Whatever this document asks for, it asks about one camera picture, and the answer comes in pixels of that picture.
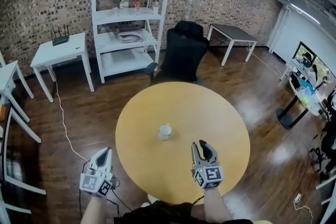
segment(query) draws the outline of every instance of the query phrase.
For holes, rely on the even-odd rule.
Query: chair armrest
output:
[[[143,72],[147,75],[151,75],[154,73],[154,69],[157,67],[158,67],[158,63],[152,62],[143,70]]]

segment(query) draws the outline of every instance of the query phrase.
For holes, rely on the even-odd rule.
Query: yellow tabletop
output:
[[[173,133],[162,141],[159,127],[166,123]],[[250,156],[248,132],[235,108],[212,90],[184,82],[158,84],[135,95],[120,114],[115,139],[130,178],[172,204],[203,195],[191,173],[192,142],[205,140],[217,150],[224,169],[221,195],[239,182]]]

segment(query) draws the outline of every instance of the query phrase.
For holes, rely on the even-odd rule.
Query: small bottle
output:
[[[124,8],[125,0],[121,0],[119,4],[119,8]]]
[[[135,11],[139,12],[139,10],[140,10],[140,2],[139,2],[139,0],[137,0],[136,4],[135,4]]]
[[[159,3],[158,3],[158,1],[155,1],[154,3],[153,3],[153,11],[154,11],[154,13],[159,13]]]
[[[129,7],[129,1],[128,0],[125,0],[124,1],[124,8],[128,8]]]

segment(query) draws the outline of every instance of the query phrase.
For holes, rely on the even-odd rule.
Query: shelf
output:
[[[116,38],[114,32],[103,33],[97,35],[95,45],[97,51],[102,54],[108,51],[153,46],[158,43],[158,41],[145,29],[142,30],[142,37],[142,42],[122,43],[119,39]]]
[[[112,24],[117,22],[128,22],[133,20],[161,20],[162,16],[149,8],[140,8],[138,12],[135,8],[106,9],[94,12],[96,25]]]
[[[101,55],[104,77],[146,68],[153,62],[142,48],[110,52]]]

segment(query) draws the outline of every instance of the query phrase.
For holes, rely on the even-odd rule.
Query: wooden floor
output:
[[[247,170],[238,185],[224,197],[225,204],[234,218],[269,220],[273,224],[310,223],[307,210],[295,211],[293,208],[293,199],[301,192],[299,206],[309,206],[314,214],[313,223],[319,223],[325,210],[320,203],[329,198],[331,187],[322,192],[314,190],[319,176],[309,164],[300,187],[299,184],[305,172],[308,146],[320,133],[323,121],[307,113],[291,131],[285,130],[277,121],[275,111],[284,108],[293,98],[291,89],[280,84],[275,74],[254,56],[245,63],[247,51],[244,48],[234,48],[222,68],[220,61],[224,51],[208,52],[198,75],[204,79],[205,87],[223,96],[236,108],[247,126],[251,142]],[[266,49],[257,48],[255,54],[274,70],[276,66],[284,68],[284,64]],[[74,149],[90,158],[99,149],[111,146],[114,150],[113,171],[121,182],[115,192],[132,209],[140,207],[146,201],[146,194],[121,167],[114,132],[123,107],[149,85],[149,78],[133,73],[108,79],[102,85],[93,63],[91,76],[96,91],[91,93],[81,65],[58,70],[56,76],[65,124]],[[44,79],[52,91],[49,75],[44,75]],[[19,98],[31,119],[29,126],[43,142],[36,145],[19,127],[12,125],[8,139],[11,145],[8,157],[12,163],[7,169],[20,180],[45,189],[47,196],[6,184],[5,188],[18,193],[15,198],[10,195],[13,202],[32,210],[33,214],[30,218],[26,214],[8,212],[13,223],[79,223],[78,186],[84,161],[71,151],[65,137],[57,96],[54,96],[54,103],[50,103],[36,78],[27,82],[35,98],[29,99],[18,87]],[[297,105],[292,112],[298,114],[302,109]],[[311,146],[318,144],[319,139],[316,139]],[[113,194],[109,196],[118,202]],[[83,193],[83,208],[88,200],[89,196]],[[120,209],[122,213],[128,211],[123,205]],[[202,217],[203,206],[195,207],[194,211]],[[116,215],[114,206],[108,205],[107,215],[111,223],[111,217]]]

